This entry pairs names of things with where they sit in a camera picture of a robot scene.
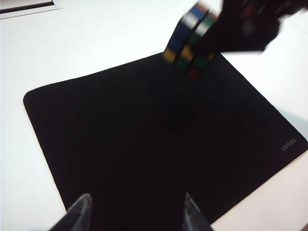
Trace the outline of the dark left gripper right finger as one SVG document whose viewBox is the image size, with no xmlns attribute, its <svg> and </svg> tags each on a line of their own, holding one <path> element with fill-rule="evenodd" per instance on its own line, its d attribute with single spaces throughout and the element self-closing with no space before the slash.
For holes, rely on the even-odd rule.
<svg viewBox="0 0 308 231">
<path fill-rule="evenodd" d="M 182 230 L 213 231 L 211 225 L 206 220 L 189 193 L 185 194 Z"/>
</svg>

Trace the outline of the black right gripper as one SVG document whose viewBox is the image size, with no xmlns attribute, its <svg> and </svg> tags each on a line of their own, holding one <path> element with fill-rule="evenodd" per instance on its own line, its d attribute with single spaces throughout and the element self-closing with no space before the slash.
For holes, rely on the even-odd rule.
<svg viewBox="0 0 308 231">
<path fill-rule="evenodd" d="M 280 19 L 308 9 L 306 0 L 225 0 L 218 20 L 195 45 L 195 54 L 264 51 Z"/>
</svg>

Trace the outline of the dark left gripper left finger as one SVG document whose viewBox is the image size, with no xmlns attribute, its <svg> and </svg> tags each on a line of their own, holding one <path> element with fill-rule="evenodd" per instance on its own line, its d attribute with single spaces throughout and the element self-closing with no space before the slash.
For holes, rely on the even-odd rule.
<svg viewBox="0 0 308 231">
<path fill-rule="evenodd" d="M 89 231 L 92 214 L 90 194 L 81 195 L 50 231 Z"/>
</svg>

